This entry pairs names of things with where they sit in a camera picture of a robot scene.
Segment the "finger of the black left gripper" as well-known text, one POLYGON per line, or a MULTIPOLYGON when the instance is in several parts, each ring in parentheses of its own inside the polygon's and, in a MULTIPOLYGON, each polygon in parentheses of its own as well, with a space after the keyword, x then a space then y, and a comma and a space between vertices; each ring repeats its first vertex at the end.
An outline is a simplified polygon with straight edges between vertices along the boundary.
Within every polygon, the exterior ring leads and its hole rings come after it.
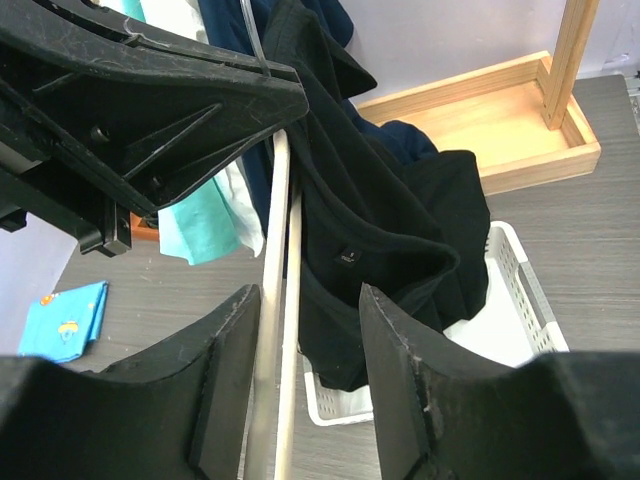
POLYGON ((4 1, 1 81, 43 85, 83 74, 147 85, 297 85, 291 67, 183 39, 82 1, 4 1))

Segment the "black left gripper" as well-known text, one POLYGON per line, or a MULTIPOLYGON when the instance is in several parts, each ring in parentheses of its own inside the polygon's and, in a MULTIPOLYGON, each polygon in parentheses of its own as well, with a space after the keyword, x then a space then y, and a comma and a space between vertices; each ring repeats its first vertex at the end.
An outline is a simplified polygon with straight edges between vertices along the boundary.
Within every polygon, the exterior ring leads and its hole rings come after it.
POLYGON ((83 254, 128 252, 129 211, 172 205, 241 155, 223 146, 232 86, 80 74, 43 85, 1 82, 36 138, 36 161, 1 145, 1 228, 16 232, 32 214, 75 238, 83 254))

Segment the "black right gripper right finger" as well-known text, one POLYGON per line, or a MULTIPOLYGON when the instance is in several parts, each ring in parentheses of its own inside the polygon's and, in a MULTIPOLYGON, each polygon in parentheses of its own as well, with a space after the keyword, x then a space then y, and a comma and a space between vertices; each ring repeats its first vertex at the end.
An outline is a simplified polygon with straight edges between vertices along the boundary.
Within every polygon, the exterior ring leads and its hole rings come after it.
POLYGON ((550 353, 511 368, 370 285, 359 313, 383 478, 638 477, 637 353, 550 353))

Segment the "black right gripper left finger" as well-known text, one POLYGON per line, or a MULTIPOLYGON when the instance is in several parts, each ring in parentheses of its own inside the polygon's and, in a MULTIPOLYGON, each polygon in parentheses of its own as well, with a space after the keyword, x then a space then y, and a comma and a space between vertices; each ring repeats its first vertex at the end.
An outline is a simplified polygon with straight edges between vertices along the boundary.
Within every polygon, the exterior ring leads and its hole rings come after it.
POLYGON ((100 372, 1 361, 5 479, 233 479, 261 294, 247 285, 200 320, 100 372))

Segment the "cream plastic hanger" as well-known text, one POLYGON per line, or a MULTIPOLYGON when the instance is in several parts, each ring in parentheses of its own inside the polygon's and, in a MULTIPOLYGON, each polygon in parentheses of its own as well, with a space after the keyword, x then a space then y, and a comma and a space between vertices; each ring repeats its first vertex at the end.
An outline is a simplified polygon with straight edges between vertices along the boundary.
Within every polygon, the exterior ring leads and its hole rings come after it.
POLYGON ((291 477, 296 404, 302 193, 291 174, 287 133, 273 135, 274 164, 262 278, 253 405, 243 477, 265 479, 276 435, 275 479, 291 477))

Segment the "black printed t shirt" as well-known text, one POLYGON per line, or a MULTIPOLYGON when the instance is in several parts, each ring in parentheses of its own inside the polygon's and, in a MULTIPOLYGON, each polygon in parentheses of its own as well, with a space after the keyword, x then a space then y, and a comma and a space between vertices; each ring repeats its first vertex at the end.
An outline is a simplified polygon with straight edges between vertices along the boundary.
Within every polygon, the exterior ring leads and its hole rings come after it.
POLYGON ((303 194, 300 350, 325 387, 354 391, 368 382, 363 284, 436 331, 484 307, 490 213, 476 158, 423 144, 403 162, 376 129, 360 131, 346 102, 374 78, 301 2, 276 3, 264 49, 296 69, 310 105, 287 130, 303 194))

